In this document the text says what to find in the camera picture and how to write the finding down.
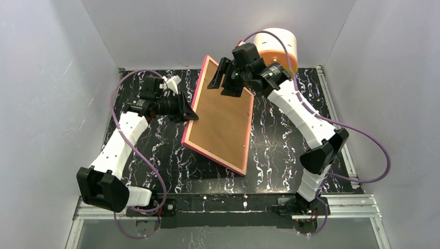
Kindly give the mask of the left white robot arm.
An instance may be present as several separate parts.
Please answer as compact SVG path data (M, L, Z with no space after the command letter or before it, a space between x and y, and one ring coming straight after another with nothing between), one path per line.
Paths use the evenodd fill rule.
M90 166L77 172L84 203L119 213L128 207L151 212L164 202L152 190L126 186L121 178L129 156L152 119L168 116L176 123L199 119L185 94L179 91L180 82L179 76L148 76L139 96L127 99L116 120L117 127L100 154Z

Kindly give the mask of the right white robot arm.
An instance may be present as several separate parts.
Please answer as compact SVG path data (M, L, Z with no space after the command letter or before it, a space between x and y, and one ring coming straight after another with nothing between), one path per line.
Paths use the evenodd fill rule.
M208 89L222 88L222 95L237 98L245 87L251 88L287 115L309 147L299 158L304 172L294 203L304 209L310 207L317 201L321 185L349 137L348 131L325 121L302 99L295 78L287 69L278 62L266 65L253 43L236 46L232 55L232 60L221 58Z

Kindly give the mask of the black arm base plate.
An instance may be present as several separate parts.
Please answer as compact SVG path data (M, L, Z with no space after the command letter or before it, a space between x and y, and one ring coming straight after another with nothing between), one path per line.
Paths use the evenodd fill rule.
M315 201L308 211L294 207L295 195L170 194L160 213L162 229L183 227L276 227L314 232L318 221L330 215L328 200Z

